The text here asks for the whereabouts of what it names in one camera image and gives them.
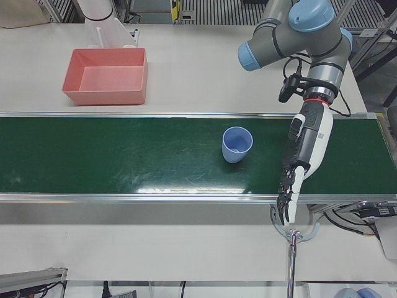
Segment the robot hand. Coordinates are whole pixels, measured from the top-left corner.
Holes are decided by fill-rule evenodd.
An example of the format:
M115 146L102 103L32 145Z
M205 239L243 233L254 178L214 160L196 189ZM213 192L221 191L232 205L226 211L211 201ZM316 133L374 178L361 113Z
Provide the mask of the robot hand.
M320 99L305 100L301 111L292 119L277 198L279 218L284 226L295 222L301 186L321 165L332 125L332 112Z

